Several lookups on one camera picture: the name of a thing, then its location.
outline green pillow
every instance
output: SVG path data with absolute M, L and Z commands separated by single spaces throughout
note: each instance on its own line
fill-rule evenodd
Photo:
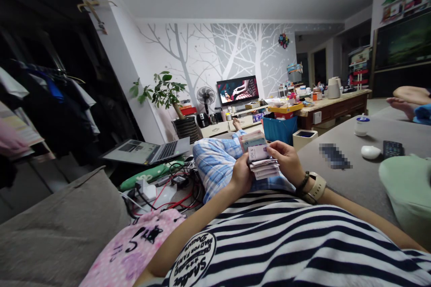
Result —
M 378 174 L 402 229 L 431 250 L 431 161 L 391 157 L 380 164 Z
M 160 164 L 149 170 L 137 173 L 129 179 L 126 179 L 124 182 L 121 183 L 120 191 L 128 191 L 135 188 L 135 183 L 141 179 L 145 180 L 147 183 L 155 182 L 158 178 L 169 174 L 169 167 L 171 167 L 171 165 L 175 163 L 180 164 L 181 167 L 184 166 L 183 161 L 171 161 L 164 164 Z M 172 167 L 172 172 L 177 171 L 181 167 L 179 167 L 178 165 Z

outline black flower pot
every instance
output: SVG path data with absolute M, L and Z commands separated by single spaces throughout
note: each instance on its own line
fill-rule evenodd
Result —
M 185 137 L 190 137 L 190 144 L 199 140 L 198 126 L 194 117 L 186 117 L 182 120 L 175 120 L 174 126 L 178 138 L 182 139 Z

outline blue plaid pants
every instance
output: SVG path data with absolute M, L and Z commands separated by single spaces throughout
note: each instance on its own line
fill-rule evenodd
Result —
M 204 203 L 229 183 L 232 178 L 233 165 L 242 155 L 239 136 L 246 134 L 244 130 L 240 130 L 232 135 L 233 139 L 204 138 L 195 142 L 193 156 L 206 190 Z M 284 176 L 258 181 L 254 179 L 250 191 L 271 189 L 295 191 L 293 185 Z

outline blurred phone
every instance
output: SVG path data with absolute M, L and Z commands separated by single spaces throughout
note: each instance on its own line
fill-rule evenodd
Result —
M 341 150 L 339 150 L 333 143 L 321 143 L 319 145 L 319 151 L 328 161 L 332 169 L 352 168 L 352 165 L 343 153 L 341 153 Z

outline yellow tray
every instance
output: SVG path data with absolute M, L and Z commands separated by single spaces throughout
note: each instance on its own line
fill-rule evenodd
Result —
M 277 107 L 268 107 L 269 112 L 278 112 L 278 113 L 290 113 L 296 110 L 300 110 L 304 107 L 302 103 L 295 104 L 294 106 L 289 107 L 288 104 L 285 104 L 279 108 Z

